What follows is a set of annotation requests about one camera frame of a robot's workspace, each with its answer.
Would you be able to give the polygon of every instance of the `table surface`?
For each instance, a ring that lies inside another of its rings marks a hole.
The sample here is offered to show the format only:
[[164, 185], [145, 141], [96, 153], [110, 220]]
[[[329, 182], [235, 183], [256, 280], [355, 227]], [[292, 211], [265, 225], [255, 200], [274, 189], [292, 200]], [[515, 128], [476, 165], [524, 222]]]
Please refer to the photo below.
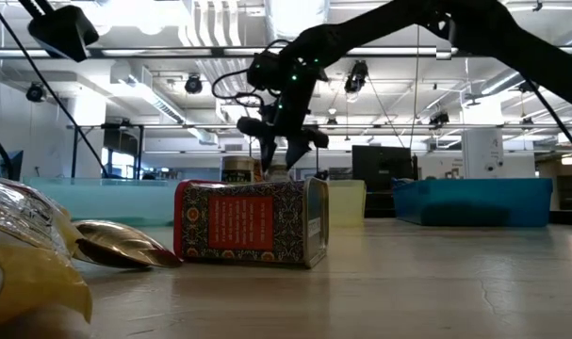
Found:
[[[144, 230], [165, 243], [171, 230]], [[572, 227], [367, 220], [312, 270], [78, 264], [93, 319], [45, 308], [0, 338], [572, 338]]]

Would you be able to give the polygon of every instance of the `black monitor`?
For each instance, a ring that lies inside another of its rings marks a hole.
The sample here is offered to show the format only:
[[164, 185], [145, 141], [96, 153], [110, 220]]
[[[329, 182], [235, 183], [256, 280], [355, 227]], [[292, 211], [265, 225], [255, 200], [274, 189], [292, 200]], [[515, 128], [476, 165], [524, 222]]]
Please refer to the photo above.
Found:
[[392, 178], [414, 178], [411, 150], [402, 147], [352, 146], [352, 178], [368, 192], [392, 189]]
[[13, 181], [20, 181], [22, 174], [22, 161], [24, 160], [24, 151], [7, 152], [9, 161], [11, 162], [12, 175], [9, 176], [8, 167], [3, 158], [0, 160], [0, 178], [6, 178]]

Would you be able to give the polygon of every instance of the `teal container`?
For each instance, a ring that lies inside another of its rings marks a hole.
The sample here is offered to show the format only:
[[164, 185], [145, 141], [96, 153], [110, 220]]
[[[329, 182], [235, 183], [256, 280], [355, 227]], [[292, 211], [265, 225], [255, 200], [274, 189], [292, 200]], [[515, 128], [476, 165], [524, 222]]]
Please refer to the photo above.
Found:
[[179, 181], [24, 178], [24, 183], [67, 208], [73, 220], [144, 227], [173, 225]]
[[551, 179], [424, 180], [394, 189], [397, 218], [425, 226], [545, 227]]

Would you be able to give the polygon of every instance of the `yellow chip bag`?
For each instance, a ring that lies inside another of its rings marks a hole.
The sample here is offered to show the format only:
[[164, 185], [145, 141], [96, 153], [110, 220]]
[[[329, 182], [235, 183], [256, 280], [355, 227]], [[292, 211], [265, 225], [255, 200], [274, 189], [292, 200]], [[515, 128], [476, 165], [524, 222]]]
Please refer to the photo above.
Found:
[[90, 321], [90, 290], [70, 262], [81, 235], [66, 225], [56, 203], [0, 180], [0, 324], [51, 304]]

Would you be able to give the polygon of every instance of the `red label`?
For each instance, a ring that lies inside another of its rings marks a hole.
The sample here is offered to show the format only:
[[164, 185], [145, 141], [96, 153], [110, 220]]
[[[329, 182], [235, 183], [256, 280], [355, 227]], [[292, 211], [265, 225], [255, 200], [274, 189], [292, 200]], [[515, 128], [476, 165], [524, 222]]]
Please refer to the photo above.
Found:
[[208, 247], [273, 250], [273, 197], [210, 197]]

